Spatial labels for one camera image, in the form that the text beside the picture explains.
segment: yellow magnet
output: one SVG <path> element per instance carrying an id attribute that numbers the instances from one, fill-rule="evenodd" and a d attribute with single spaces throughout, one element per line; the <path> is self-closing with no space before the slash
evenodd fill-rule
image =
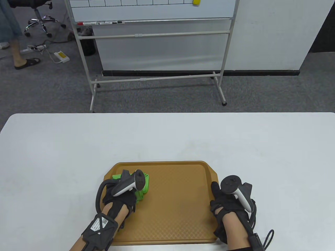
<path id="1" fill-rule="evenodd" d="M 200 5 L 200 1 L 201 1 L 201 0 L 193 0 L 193 4 L 194 4 L 194 5 Z"/>

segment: white table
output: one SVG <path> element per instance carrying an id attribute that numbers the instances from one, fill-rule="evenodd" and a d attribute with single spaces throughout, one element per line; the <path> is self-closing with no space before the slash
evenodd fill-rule
<path id="1" fill-rule="evenodd" d="M 0 133 L 0 250 L 67 251 L 114 164 L 181 160 L 253 184 L 255 230 L 275 230 L 269 251 L 334 250 L 334 145 L 332 113 L 16 114 Z"/>

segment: hand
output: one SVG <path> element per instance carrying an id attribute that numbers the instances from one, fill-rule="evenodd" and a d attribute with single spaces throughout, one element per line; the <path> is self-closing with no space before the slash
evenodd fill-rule
<path id="1" fill-rule="evenodd" d="M 233 221 L 226 221 L 227 224 L 241 224 L 239 219 L 237 218 L 234 212 L 236 211 L 243 211 L 245 217 L 249 219 L 248 213 L 244 210 L 244 207 L 241 205 L 239 200 L 235 199 L 234 195 L 232 194 L 225 194 L 221 191 L 220 186 L 217 182 L 212 182 L 211 184 L 212 193 L 214 195 L 215 200 L 210 201 L 211 205 L 211 212 L 216 217 L 217 220 L 217 229 L 215 230 L 214 234 L 224 243 L 227 244 L 227 233 L 225 224 L 224 224 L 224 217 L 234 214 Z"/>
<path id="2" fill-rule="evenodd" d="M 212 182 L 211 184 L 212 193 L 215 200 L 211 200 L 211 211 L 214 216 L 217 218 L 218 223 L 220 224 L 222 218 L 230 213 L 237 210 L 243 210 L 244 207 L 241 205 L 239 200 L 236 200 L 234 195 L 225 194 L 221 191 L 220 186 L 217 182 Z"/>
<path id="3" fill-rule="evenodd" d="M 136 206 L 136 195 L 135 195 L 135 189 L 132 189 L 131 191 L 126 191 L 125 193 L 119 195 L 119 196 L 112 196 L 112 190 L 113 188 L 118 184 L 120 179 L 113 180 L 114 182 L 108 183 L 106 185 L 106 195 L 103 198 L 103 204 L 106 206 L 107 204 L 113 202 L 117 203 L 119 206 L 126 205 L 129 213 L 127 217 L 130 215 L 131 212 L 135 212 L 135 206 Z"/>

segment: whiteboard stand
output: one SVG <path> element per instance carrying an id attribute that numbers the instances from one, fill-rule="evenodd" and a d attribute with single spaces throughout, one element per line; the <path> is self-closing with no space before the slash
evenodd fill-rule
<path id="1" fill-rule="evenodd" d="M 234 30 L 234 25 L 235 25 L 235 21 L 236 21 L 236 15 L 237 15 L 237 10 L 239 7 L 239 3 L 240 0 L 236 0 L 235 1 L 235 7 L 234 7 L 234 13 L 233 13 L 233 17 L 232 18 L 207 18 L 207 19 L 202 19 L 202 20 L 216 20 L 216 19 L 223 19 L 223 20 L 231 20 L 230 23 L 230 28 L 229 30 L 220 30 L 220 31 L 199 31 L 199 32 L 176 32 L 176 33 L 150 33 L 150 34 L 129 34 L 129 35 L 111 35 L 111 36 L 79 36 L 77 29 L 76 29 L 76 25 L 94 25 L 97 22 L 80 22 L 80 24 L 78 22 L 75 22 L 74 16 L 73 16 L 73 12 L 70 6 L 70 2 L 69 0 L 65 0 L 65 5 L 67 8 L 67 11 L 69 13 L 69 17 L 70 17 L 70 22 L 73 28 L 73 32 L 76 38 L 76 42 L 79 48 L 79 53 L 80 53 L 80 57 L 81 60 L 83 62 L 84 65 L 84 69 L 85 69 L 85 73 L 86 73 L 86 77 L 87 77 L 87 81 L 88 81 L 88 85 L 89 88 L 91 90 L 92 93 L 92 99 L 91 99 L 91 104 L 90 104 L 90 108 L 89 108 L 89 112 L 93 112 L 94 109 L 94 101 L 96 98 L 96 93 L 98 92 L 98 87 L 100 84 L 108 84 L 108 83 L 119 83 L 119 82 L 134 82 L 134 81 L 148 81 L 148 80 L 161 80 L 161 79 L 186 79 L 186 78 L 203 78 L 203 77 L 210 77 L 211 79 L 214 79 L 215 81 L 215 85 L 219 91 L 219 95 L 222 101 L 222 105 L 226 106 L 227 102 L 226 99 L 224 97 L 223 91 L 222 91 L 222 80 L 223 80 L 223 73 L 224 73 L 224 69 L 226 66 L 226 61 L 227 61 L 227 56 L 228 56 L 228 51 L 229 51 L 229 46 L 230 46 L 230 42 L 231 42 L 231 36 Z M 148 21 L 182 21 L 182 20 L 199 20 L 199 19 L 178 19 L 178 20 L 138 20 L 138 21 L 125 21 L 125 23 L 127 22 L 148 22 Z M 215 73 L 213 71 L 212 74 L 201 74 L 201 75 L 187 75 L 187 76 L 170 76 L 170 77 L 152 77 L 152 78 L 136 78 L 136 79 L 118 79 L 118 80 L 97 80 L 96 78 L 92 81 L 90 74 L 89 74 L 89 70 L 87 67 L 87 62 L 84 56 L 84 52 L 80 43 L 80 40 L 84 40 L 84 39 L 105 39 L 105 38 L 114 38 L 114 39 L 118 39 L 118 38 L 129 38 L 129 37 L 134 37 L 134 38 L 141 38 L 141 37 L 157 37 L 157 36 L 190 36 L 190 35 L 212 35 L 212 34 L 228 34 L 228 39 L 227 39 L 227 43 L 225 46 L 225 51 L 224 51 L 224 56 L 223 56 L 223 60 L 222 60 L 222 66 L 221 66 L 221 70 L 220 73 Z"/>

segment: black trash can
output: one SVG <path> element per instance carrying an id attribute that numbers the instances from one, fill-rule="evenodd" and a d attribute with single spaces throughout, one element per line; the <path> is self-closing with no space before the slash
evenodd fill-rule
<path id="1" fill-rule="evenodd" d="M 78 28 L 78 35 L 79 36 L 92 36 L 93 30 L 92 28 Z M 80 40 L 81 47 L 83 48 L 83 52 L 85 56 L 91 56 L 95 53 L 95 45 L 94 39 L 84 39 Z"/>

